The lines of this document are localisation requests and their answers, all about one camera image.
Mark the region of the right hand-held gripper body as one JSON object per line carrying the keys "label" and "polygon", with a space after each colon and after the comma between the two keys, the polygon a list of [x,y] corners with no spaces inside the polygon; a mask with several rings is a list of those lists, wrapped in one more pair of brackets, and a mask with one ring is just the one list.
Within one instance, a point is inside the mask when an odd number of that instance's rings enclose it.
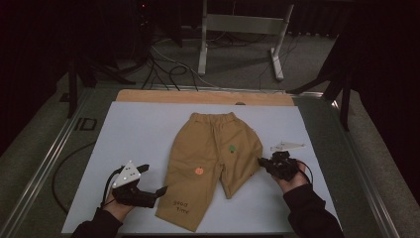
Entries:
{"label": "right hand-held gripper body", "polygon": [[280,142],[272,146],[270,148],[272,154],[269,160],[268,172],[278,179],[292,180],[299,172],[299,167],[297,160],[290,157],[290,151],[304,147],[304,144],[290,142]]}

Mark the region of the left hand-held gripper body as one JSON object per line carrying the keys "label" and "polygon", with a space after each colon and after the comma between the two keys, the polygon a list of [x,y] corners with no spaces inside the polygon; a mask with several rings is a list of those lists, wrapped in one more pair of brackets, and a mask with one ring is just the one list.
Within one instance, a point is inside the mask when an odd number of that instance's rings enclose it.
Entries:
{"label": "left hand-held gripper body", "polygon": [[142,177],[132,161],[128,161],[112,183],[112,194],[117,202],[129,206],[153,208],[157,198],[154,192],[142,191],[138,184]]}

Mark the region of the tan children's pants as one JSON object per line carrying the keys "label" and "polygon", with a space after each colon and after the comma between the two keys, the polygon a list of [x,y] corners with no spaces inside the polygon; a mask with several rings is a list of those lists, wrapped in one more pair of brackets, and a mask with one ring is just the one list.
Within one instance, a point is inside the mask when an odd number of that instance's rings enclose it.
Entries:
{"label": "tan children's pants", "polygon": [[196,231],[216,185],[232,198],[258,171],[262,154],[257,133],[234,113],[193,113],[172,143],[157,217]]}

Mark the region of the person's left hand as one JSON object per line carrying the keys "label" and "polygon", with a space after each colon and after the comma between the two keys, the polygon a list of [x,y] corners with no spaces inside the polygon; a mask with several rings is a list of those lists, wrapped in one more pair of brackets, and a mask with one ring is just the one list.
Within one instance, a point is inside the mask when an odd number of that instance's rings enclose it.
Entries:
{"label": "person's left hand", "polygon": [[108,211],[117,220],[123,223],[127,215],[134,209],[134,207],[117,202],[112,192],[109,192],[102,209]]}

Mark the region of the person's right hand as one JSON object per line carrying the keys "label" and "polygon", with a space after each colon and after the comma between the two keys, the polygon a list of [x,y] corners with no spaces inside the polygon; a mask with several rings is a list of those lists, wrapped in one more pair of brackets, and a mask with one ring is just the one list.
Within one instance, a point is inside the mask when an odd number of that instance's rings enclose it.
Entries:
{"label": "person's right hand", "polygon": [[305,165],[300,161],[297,161],[297,165],[299,167],[299,172],[290,181],[273,177],[283,193],[288,193],[289,191],[308,183]]}

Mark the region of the white table mat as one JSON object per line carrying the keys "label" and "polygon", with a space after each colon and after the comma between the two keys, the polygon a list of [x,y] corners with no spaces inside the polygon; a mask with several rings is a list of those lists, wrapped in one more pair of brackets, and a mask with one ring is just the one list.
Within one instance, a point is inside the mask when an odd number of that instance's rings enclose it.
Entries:
{"label": "white table mat", "polygon": [[[142,174],[140,189],[154,191],[162,187],[172,142],[194,112],[234,113],[257,132],[265,157],[280,142],[304,144],[304,148],[290,154],[309,167],[315,192],[326,201],[330,213],[336,211],[302,116],[295,106],[114,102],[63,224],[63,233],[72,233],[78,224],[93,217],[106,180],[128,161],[137,166],[150,165]],[[286,234],[292,230],[288,214],[278,185],[265,170],[259,170],[230,199],[221,187],[216,188],[196,232],[199,235]]]}

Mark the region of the black metal stand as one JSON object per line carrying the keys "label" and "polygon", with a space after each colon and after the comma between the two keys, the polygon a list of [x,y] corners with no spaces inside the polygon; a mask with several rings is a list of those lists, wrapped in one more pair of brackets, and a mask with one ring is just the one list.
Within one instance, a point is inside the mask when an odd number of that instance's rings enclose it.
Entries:
{"label": "black metal stand", "polygon": [[352,46],[346,47],[346,43],[347,41],[344,35],[341,34],[336,39],[316,78],[297,88],[287,90],[287,93],[301,94],[310,88],[328,81],[329,84],[323,92],[322,97],[325,100],[334,101],[339,94],[342,94],[340,122],[343,128],[348,131],[353,57]]}
{"label": "black metal stand", "polygon": [[65,101],[69,103],[67,117],[71,118],[78,107],[78,86],[77,81],[81,80],[85,87],[95,87],[98,80],[95,76],[95,71],[104,73],[111,79],[126,85],[134,85],[133,81],[125,79],[124,77],[108,69],[105,65],[88,57],[70,59],[67,64],[68,72],[68,93],[64,97]]}

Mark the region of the dark equipment rack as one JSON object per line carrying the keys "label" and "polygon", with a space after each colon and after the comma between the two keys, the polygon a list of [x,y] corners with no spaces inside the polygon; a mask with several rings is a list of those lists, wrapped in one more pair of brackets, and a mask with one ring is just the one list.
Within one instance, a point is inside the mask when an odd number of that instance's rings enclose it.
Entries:
{"label": "dark equipment rack", "polygon": [[155,30],[152,0],[129,0],[129,59],[144,63]]}

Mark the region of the aluminium floor rail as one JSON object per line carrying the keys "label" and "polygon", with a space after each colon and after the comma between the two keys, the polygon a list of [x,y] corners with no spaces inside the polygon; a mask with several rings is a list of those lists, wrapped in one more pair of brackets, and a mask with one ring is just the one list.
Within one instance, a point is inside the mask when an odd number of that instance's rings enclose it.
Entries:
{"label": "aluminium floor rail", "polygon": [[340,121],[336,102],[320,93],[292,97],[347,238],[400,238],[363,157]]}
{"label": "aluminium floor rail", "polygon": [[14,238],[26,215],[36,200],[41,188],[48,178],[57,158],[68,140],[71,131],[75,128],[77,117],[83,109],[86,101],[92,94],[93,89],[84,89],[77,100],[78,105],[69,119],[66,119],[60,131],[57,133],[52,145],[44,156],[37,170],[27,183],[23,193],[5,223],[0,228],[0,238]]}
{"label": "aluminium floor rail", "polygon": [[[135,90],[162,90],[162,91],[193,91],[193,92],[249,92],[249,93],[286,93],[282,89],[247,89],[247,88],[224,88],[224,87],[207,87],[207,86],[173,86],[154,84],[152,86],[145,86],[142,88],[139,84],[115,84],[115,83],[97,83],[96,88],[113,88],[113,89],[135,89]],[[309,96],[309,97],[321,97],[323,92],[317,91],[305,91],[300,94],[294,94],[295,96]]]}

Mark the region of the white metal stand frame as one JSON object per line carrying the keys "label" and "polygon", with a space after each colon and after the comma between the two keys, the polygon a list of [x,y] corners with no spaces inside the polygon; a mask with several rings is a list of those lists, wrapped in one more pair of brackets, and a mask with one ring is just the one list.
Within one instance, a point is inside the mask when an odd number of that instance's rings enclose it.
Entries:
{"label": "white metal stand frame", "polygon": [[293,4],[287,4],[282,18],[211,14],[208,12],[208,0],[202,0],[201,47],[198,59],[198,74],[206,74],[208,31],[277,35],[277,43],[270,49],[270,58],[275,79],[283,81],[284,75],[279,53],[293,8]]}

